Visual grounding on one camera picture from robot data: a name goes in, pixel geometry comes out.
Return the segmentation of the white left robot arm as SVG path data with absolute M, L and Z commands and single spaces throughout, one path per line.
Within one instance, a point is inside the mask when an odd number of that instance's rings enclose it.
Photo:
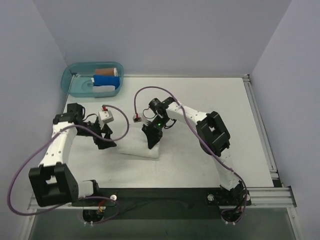
M 38 167 L 31 168 L 28 177 L 40 207 L 74 203 L 82 199 L 90 206 L 101 201 L 96 180 L 78 182 L 67 166 L 73 140 L 76 136 L 92 137 L 98 149 L 116 147 L 108 123 L 114 117 L 103 107 L 94 122 L 85 121 L 85 108 L 78 103 L 67 105 L 67 111 L 57 114 L 52 123 L 52 143 Z

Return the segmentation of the white terry towel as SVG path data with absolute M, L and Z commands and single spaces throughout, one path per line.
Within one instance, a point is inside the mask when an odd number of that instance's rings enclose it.
M 152 149 L 148 148 L 148 141 L 142 131 L 143 124 L 130 123 L 126 136 L 116 141 L 116 147 L 107 149 L 110 154 L 131 155 L 142 158 L 158 159 L 160 157 L 160 142 Z

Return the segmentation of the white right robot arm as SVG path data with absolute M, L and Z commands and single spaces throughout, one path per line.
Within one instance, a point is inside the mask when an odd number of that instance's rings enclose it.
M 167 127 L 170 120 L 188 125 L 198 138 L 201 149 L 214 159 L 222 188 L 223 202 L 233 205 L 238 200 L 250 200 L 243 180 L 234 172 L 230 154 L 231 135 L 219 113 L 195 110 L 176 103 L 172 97 L 164 101 L 154 98 L 150 101 L 148 108 L 155 114 L 153 120 L 148 120 L 142 125 L 149 149 L 160 142 L 163 129 Z

